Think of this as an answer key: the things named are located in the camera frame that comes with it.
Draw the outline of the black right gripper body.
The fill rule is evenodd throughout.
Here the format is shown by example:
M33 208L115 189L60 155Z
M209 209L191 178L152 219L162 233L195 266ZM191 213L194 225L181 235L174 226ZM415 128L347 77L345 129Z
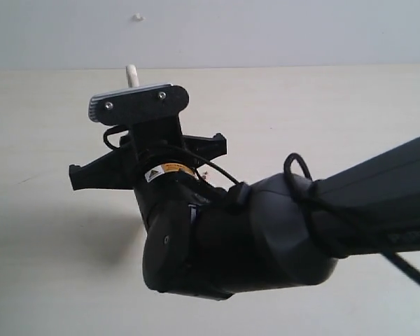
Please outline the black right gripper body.
M120 145L84 165L71 165L74 190L133 190L148 227L156 213L171 202L193 207L198 215L217 221L228 214L226 190L207 183L198 168L227 153L226 138L184 135L176 115L138 118L102 116L93 120L109 127L103 135L126 131Z

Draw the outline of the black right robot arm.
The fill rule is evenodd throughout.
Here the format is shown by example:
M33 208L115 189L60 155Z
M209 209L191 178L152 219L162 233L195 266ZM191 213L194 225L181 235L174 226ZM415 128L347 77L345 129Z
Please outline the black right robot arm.
M227 152L221 134L186 136L179 119L113 123L120 143L71 165L74 190L132 190L147 237L145 285L226 300L326 281L340 259L379 254L420 286L420 137L330 178L290 154L282 172L228 189L198 169Z

